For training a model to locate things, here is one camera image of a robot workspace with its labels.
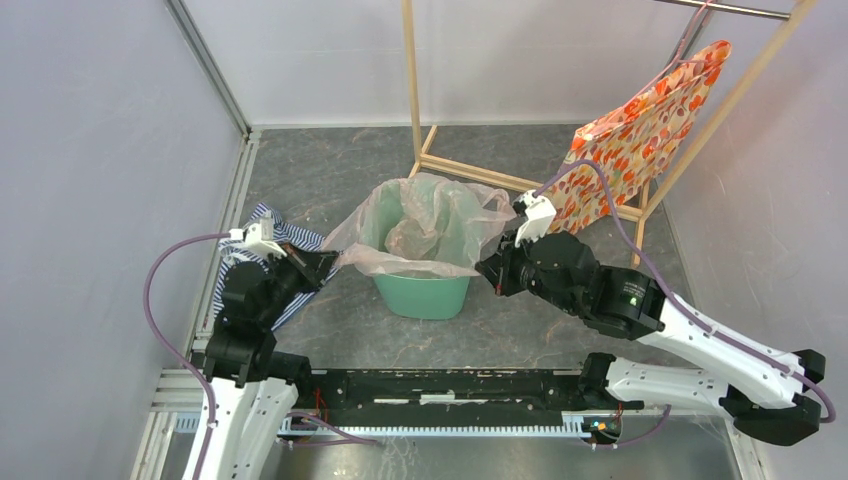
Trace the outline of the pink translucent trash bag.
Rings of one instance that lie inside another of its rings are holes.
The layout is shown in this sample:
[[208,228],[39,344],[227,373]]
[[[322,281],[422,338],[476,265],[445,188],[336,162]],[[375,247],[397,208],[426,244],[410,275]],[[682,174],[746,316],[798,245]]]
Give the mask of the pink translucent trash bag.
[[367,276],[471,277],[514,217],[502,189],[421,173],[374,188],[322,248]]

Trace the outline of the green plastic trash bin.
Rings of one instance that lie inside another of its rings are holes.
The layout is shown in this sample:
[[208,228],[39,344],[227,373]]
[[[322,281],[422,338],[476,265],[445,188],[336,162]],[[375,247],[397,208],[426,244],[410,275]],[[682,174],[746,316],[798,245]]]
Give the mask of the green plastic trash bin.
[[485,210],[471,189],[439,176],[388,181],[371,197],[358,242],[383,255],[362,267],[375,273],[382,299],[395,314],[447,320],[462,309],[486,228],[473,219]]

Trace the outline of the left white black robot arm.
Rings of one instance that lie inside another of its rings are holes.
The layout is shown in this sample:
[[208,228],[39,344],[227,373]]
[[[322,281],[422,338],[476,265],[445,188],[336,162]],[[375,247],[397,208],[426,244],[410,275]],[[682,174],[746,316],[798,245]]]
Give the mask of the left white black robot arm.
[[256,479],[285,416],[314,394],[310,361],[276,348],[274,324],[327,283],[339,254],[289,243],[223,277],[222,307],[205,348],[206,385],[187,479]]

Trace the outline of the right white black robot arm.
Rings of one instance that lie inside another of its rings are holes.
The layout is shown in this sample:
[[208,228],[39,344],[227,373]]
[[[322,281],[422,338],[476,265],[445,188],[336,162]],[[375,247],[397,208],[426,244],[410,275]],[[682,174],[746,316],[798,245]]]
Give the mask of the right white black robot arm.
[[753,341],[664,292],[648,275],[601,264],[569,233],[528,241],[509,232],[475,268],[499,296],[528,292],[602,335],[664,350],[690,364],[649,366],[591,354],[577,382],[580,400],[591,408],[615,399],[718,415],[777,446],[799,443],[824,422],[827,407],[807,394],[824,377],[823,355]]

